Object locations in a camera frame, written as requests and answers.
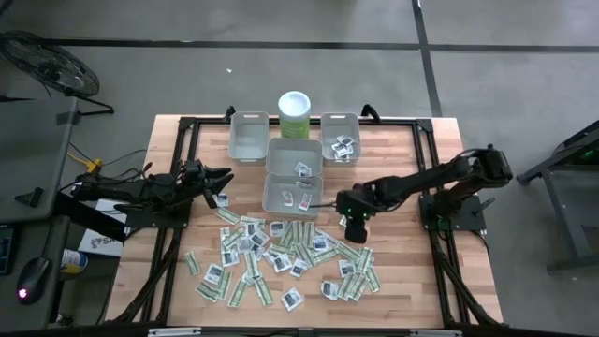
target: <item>cylindrical canister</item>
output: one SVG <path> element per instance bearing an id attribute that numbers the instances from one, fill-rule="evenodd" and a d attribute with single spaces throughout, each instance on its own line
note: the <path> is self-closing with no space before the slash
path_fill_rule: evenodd
<path id="1" fill-rule="evenodd" d="M 60 271 L 65 273 L 80 273 L 87 267 L 87 256 L 84 253 L 65 249 Z"/>
<path id="2" fill-rule="evenodd" d="M 308 139 L 310 134 L 310 98 L 292 91 L 279 98 L 281 137 Z"/>

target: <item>gray floor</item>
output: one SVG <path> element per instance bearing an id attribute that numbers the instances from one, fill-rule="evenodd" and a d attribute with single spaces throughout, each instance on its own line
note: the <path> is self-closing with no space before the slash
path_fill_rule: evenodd
<path id="1" fill-rule="evenodd" d="M 19 1 L 2 29 L 44 37 L 183 40 L 417 42 L 409 0 L 53 0 Z M 599 2 L 592 0 L 421 0 L 430 43 L 596 45 Z M 159 113 L 276 111 L 301 90 L 314 111 L 431 116 L 417 51 L 70 48 L 98 75 L 98 99 L 112 117 L 86 118 L 73 142 L 93 157 L 146 146 Z M 431 56 L 444 116 L 457 117 L 466 146 L 494 143 L 522 172 L 599 117 L 599 55 L 455 53 Z M 0 63 L 0 95 L 46 95 L 34 80 Z M 140 166 L 142 155 L 111 168 Z M 80 172 L 68 163 L 65 182 Z M 599 271 L 549 276 L 567 257 L 545 187 L 534 182 L 482 193 L 491 263 L 506 323 L 596 334 Z M 65 310 L 93 323 L 108 278 L 73 283 Z"/>

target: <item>storage bin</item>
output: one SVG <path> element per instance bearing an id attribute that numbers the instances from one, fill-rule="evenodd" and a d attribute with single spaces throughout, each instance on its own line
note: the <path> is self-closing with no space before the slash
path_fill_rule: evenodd
<path id="1" fill-rule="evenodd" d="M 322 143 L 314 139 L 275 138 L 269 142 L 266 169 L 269 173 L 298 177 L 294 170 L 298 162 L 312 169 L 312 175 L 322 171 Z"/>
<path id="2" fill-rule="evenodd" d="M 310 183 L 309 188 L 299 187 L 296 182 Z M 283 191 L 289 191 L 293 195 L 293 207 L 284 206 Z M 299 206 L 304 193 L 312 194 L 311 205 L 320 204 L 322 199 L 322 179 L 314 176 L 309 178 L 280 176 L 269 173 L 264 182 L 264 197 L 262 208 L 266 212 L 272 212 L 283 216 L 295 216 L 306 219 L 315 219 L 320 212 L 319 208 L 300 210 Z"/>
<path id="3" fill-rule="evenodd" d="M 320 117 L 322 155 L 328 167 L 353 167 L 362 153 L 359 139 L 359 122 L 355 113 L 323 113 Z M 354 152 L 348 159 L 335 159 L 331 146 L 338 142 L 338 136 L 347 136 L 356 142 L 352 144 Z"/>
<path id="4" fill-rule="evenodd" d="M 231 118 L 228 155 L 242 166 L 263 166 L 269 144 L 266 112 L 235 112 Z"/>

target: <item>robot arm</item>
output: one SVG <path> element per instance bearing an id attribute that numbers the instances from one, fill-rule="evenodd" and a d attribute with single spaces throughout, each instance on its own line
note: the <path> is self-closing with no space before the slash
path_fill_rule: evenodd
<path id="1" fill-rule="evenodd" d="M 465 151 L 448 163 L 406 177 L 389 176 L 356 183 L 351 190 L 337 193 L 332 205 L 338 213 L 347 217 L 345 238 L 364 243 L 367 237 L 364 221 L 378 212 L 395 211 L 414 193 L 458 182 L 451 189 L 434 196 L 435 213 L 448 217 L 480 189 L 502 187 L 512 177 L 504 153 L 490 145 L 488 149 Z"/>
<path id="2" fill-rule="evenodd" d="M 80 184 L 73 188 L 71 195 L 79 201 L 111 198 L 128 202 L 115 206 L 121 212 L 169 214 L 200 195 L 204 196 L 210 208 L 216 208 L 212 196 L 220 193 L 233 179 L 231 168 L 207 168 L 199 160 L 187 161 L 176 177 L 167 173 L 146 177 L 145 172 L 151 164 L 139 173 L 144 178 L 139 180 L 117 180 L 97 173 L 83 174 L 77 178 Z"/>

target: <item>wooden tabletop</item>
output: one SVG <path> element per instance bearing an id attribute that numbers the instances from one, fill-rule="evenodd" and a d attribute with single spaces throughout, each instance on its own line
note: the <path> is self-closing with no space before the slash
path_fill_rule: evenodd
<path id="1" fill-rule="evenodd" d="M 179 115 L 156 116 L 148 146 L 146 163 L 153 162 L 152 173 L 168 172 L 177 136 Z M 462 150 L 460 131 L 453 118 L 432 119 L 441 162 L 450 160 Z M 266 218 L 267 223 L 281 220 L 262 209 L 265 167 L 238 167 L 227 155 L 227 125 L 204 125 L 200 129 L 197 156 L 212 168 L 233 168 L 235 178 L 226 187 L 229 209 L 238 215 Z M 278 126 L 270 127 L 270 137 L 280 137 Z M 313 126 L 311 139 L 320 139 L 320 128 Z M 412 133 L 405 126 L 361 126 L 362 156 L 355 168 L 324 168 L 324 198 L 334 199 L 336 192 L 351 188 L 354 182 L 366 182 L 387 175 L 417 172 Z M 427 149 L 426 139 L 423 146 Z M 183 146 L 187 154 L 189 137 Z M 168 315 L 170 326 L 222 327 L 315 327 L 315 328 L 440 328 L 443 326 L 432 267 L 428 234 L 421 229 L 417 196 L 411 196 L 397 211 L 379 213 L 368 222 L 369 238 L 365 246 L 373 249 L 374 270 L 382 283 L 381 290 L 365 291 L 359 302 L 328 300 L 320 293 L 322 280 L 337 280 L 339 256 L 306 271 L 301 279 L 288 272 L 276 274 L 266 261 L 258 267 L 274 297 L 274 304 L 263 307 L 256 290 L 248 287 L 239 309 L 227 307 L 233 287 L 245 272 L 243 258 L 233 271 L 226 300 L 212 303 L 199 296 L 194 288 L 203 280 L 211 262 L 221 264 L 219 228 L 230 226 L 214 215 L 203 198 L 196 198 L 188 228 L 183 232 L 172 299 Z M 337 239 L 343 238 L 340 215 L 323 210 L 316 225 Z M 107 319 L 120 314 L 133 300 L 148 277 L 152 260 L 155 229 L 143 229 L 124 244 L 116 275 Z M 482 242 L 472 233 L 456 232 L 456 245 L 464 283 L 476 299 L 498 321 L 501 311 L 493 276 Z M 190 276 L 183 254 L 194 250 L 203 273 Z M 288 313 L 282 295 L 292 287 L 305 297 L 305 302 Z M 452 313 L 458 319 L 453 286 L 448 286 Z M 163 281 L 156 288 L 153 315 L 162 295 Z"/>

